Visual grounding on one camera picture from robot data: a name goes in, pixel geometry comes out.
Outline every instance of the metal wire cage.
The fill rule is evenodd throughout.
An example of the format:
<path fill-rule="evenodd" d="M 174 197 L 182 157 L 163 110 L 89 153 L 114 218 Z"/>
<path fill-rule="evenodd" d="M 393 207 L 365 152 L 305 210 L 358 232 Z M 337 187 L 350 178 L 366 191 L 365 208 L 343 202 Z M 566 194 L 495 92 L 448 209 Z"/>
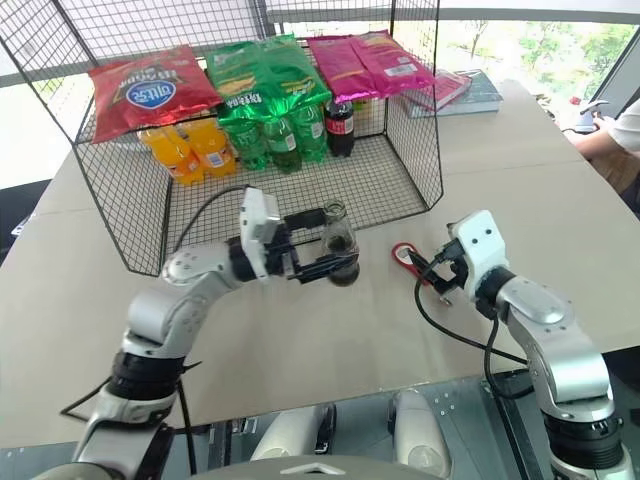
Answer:
<path fill-rule="evenodd" d="M 0 43 L 15 64 L 14 77 L 33 88 L 71 142 L 126 267 L 157 275 L 198 207 L 229 185 L 250 183 L 275 194 L 282 215 L 339 198 L 356 228 L 431 209 L 443 195 L 437 118 L 410 118 L 402 97 L 370 100 L 357 105 L 350 158 L 329 154 L 291 175 L 239 167 L 235 175 L 185 187 L 171 181 L 135 133 L 90 143 L 95 114 L 87 70 L 183 44 L 202 56 L 284 33 L 304 39 L 388 30 L 435 71 L 438 6 L 438 0 L 5 0 Z M 205 210 L 183 244 L 237 235 L 241 194 L 234 195 Z"/>

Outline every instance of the book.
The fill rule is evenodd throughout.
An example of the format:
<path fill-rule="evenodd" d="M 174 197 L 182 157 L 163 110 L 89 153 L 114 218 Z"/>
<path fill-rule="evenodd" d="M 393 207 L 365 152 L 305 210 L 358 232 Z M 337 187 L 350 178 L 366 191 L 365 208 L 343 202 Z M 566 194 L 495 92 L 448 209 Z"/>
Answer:
<path fill-rule="evenodd" d="M 440 110 L 455 98 L 467 91 L 471 85 L 471 78 L 466 75 L 438 70 L 435 77 L 435 87 L 422 88 L 420 90 L 408 90 L 403 95 L 412 102 L 433 110 L 433 97 L 435 96 L 435 109 Z"/>
<path fill-rule="evenodd" d="M 456 72 L 458 75 L 466 75 L 471 78 L 469 89 L 458 98 L 438 110 L 438 116 L 462 115 L 467 113 L 497 112 L 500 109 L 502 95 L 482 70 L 466 70 Z M 406 95 L 404 98 L 405 109 L 411 118 L 430 117 L 433 109 L 424 104 L 416 103 Z"/>

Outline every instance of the orange soda bottle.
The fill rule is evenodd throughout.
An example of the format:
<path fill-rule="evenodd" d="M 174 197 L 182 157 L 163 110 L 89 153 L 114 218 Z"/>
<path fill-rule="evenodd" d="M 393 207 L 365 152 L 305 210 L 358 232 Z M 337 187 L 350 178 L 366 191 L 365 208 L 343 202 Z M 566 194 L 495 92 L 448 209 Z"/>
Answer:
<path fill-rule="evenodd" d="M 142 143 L 151 148 L 155 159 L 164 165 L 171 176 L 190 185 L 204 180 L 204 170 L 189 144 L 172 126 L 138 132 Z"/>
<path fill-rule="evenodd" d="M 235 173 L 236 160 L 233 152 L 227 143 L 227 137 L 213 118 L 184 122 L 179 128 L 186 134 L 189 145 L 205 172 L 216 177 Z"/>

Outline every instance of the beige tabletop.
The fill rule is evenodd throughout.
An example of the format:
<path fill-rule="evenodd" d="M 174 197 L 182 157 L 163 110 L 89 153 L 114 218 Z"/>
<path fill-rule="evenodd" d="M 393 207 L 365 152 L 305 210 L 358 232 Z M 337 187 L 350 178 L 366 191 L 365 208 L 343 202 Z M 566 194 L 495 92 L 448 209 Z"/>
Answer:
<path fill-rule="evenodd" d="M 203 364 L 185 378 L 194 423 L 481 374 L 480 351 L 422 320 L 411 276 L 389 255 L 399 241 L 433 252 L 446 223 L 481 208 L 493 212 L 512 270 L 571 297 L 602 351 L 640 342 L 640 256 L 629 253 L 640 224 L 518 84 L 500 90 L 497 114 L 441 119 L 444 198 L 358 232 L 362 273 L 351 288 L 276 278 L 214 305 L 189 357 Z M 0 447 L 79 437 L 82 425 L 57 411 L 108 375 L 128 304 L 150 281 L 125 270 L 68 159 L 0 268 Z M 440 321 L 485 341 L 489 322 L 455 300 L 447 309 L 425 294 Z M 497 345 L 521 353 L 506 329 Z"/>

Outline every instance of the green soda bottle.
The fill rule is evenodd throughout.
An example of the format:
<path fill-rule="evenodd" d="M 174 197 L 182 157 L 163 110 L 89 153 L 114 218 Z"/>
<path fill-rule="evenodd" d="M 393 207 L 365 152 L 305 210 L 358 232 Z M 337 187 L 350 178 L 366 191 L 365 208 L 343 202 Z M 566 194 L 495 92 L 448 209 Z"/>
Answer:
<path fill-rule="evenodd" d="M 327 131 L 324 129 L 322 109 L 318 105 L 298 108 L 291 113 L 291 120 L 302 159 L 322 162 L 327 153 Z"/>
<path fill-rule="evenodd" d="M 296 148 L 296 138 L 289 120 L 284 117 L 268 120 L 263 125 L 263 131 L 273 163 L 278 170 L 282 173 L 293 173 L 300 170 L 302 160 Z"/>
<path fill-rule="evenodd" d="M 262 170 L 267 166 L 269 152 L 256 123 L 243 122 L 227 125 L 224 130 L 238 151 L 245 168 L 248 170 Z"/>

